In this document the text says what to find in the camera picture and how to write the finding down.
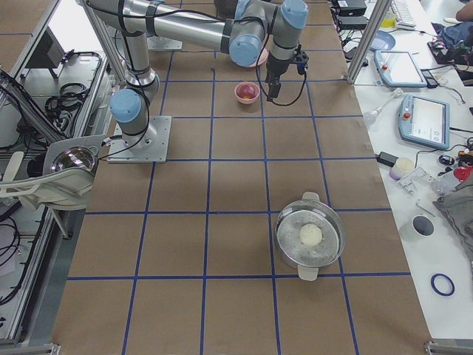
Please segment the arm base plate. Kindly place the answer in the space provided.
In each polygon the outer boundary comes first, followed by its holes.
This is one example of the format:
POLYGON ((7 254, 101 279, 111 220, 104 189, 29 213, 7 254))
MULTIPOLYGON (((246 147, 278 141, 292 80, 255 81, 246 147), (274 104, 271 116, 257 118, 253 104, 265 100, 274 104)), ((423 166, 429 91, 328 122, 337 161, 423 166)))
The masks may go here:
POLYGON ((151 116, 148 129, 142 139, 140 135, 128 136, 116 123, 115 135, 106 160, 110 163, 165 163, 169 147, 172 117, 151 116))
POLYGON ((162 36, 149 36, 147 38, 148 49, 155 52, 181 51, 183 43, 162 36))

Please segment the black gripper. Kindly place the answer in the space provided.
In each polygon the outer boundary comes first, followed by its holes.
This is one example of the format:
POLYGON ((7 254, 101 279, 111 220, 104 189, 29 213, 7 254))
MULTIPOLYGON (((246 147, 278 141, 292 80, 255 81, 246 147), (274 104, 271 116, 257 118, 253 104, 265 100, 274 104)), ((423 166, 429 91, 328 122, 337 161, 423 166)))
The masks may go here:
POLYGON ((280 77, 287 72, 290 59, 278 59, 269 55, 266 61, 266 78, 268 84, 267 100, 273 101, 278 98, 281 89, 280 77))

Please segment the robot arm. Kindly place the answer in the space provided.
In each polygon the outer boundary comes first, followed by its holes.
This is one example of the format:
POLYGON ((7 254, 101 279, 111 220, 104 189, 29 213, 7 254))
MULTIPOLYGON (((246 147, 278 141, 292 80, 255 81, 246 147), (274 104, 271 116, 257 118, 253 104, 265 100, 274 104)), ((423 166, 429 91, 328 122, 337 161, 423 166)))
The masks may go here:
POLYGON ((266 61, 265 96, 274 102, 280 78, 291 64, 307 74, 308 57, 299 37, 308 17, 304 1, 238 1, 233 18, 215 18, 194 10, 177 9, 161 1, 88 1, 87 7, 122 35, 126 85, 153 100, 159 78, 150 67, 147 38, 158 36, 225 53, 241 66, 255 64, 264 41, 272 40, 266 61))

